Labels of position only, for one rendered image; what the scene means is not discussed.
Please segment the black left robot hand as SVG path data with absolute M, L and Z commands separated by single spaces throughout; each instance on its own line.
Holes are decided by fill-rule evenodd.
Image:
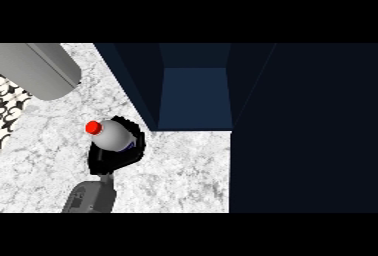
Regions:
M 120 152 L 101 149 L 96 144 L 90 145 L 87 165 L 92 175 L 113 174 L 117 169 L 132 165 L 144 157 L 146 143 L 145 133 L 141 131 L 139 125 L 120 116 L 115 116 L 113 121 L 120 124 L 136 137 L 136 143 L 132 148 Z

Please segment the white bottle with red cap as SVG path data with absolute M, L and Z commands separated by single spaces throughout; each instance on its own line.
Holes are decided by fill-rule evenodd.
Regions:
M 136 146 L 136 137 L 114 120 L 90 121 L 86 132 L 92 135 L 95 145 L 104 150 L 121 152 Z

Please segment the dark blue open cabinet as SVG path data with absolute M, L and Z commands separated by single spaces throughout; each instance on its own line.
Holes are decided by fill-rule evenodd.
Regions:
M 152 131 L 231 131 L 275 45 L 98 43 Z

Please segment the dark blue cabinet door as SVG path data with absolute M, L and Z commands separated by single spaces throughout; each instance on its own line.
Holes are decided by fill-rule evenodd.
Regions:
M 232 132 L 231 211 L 378 212 L 378 44 L 278 44 Z

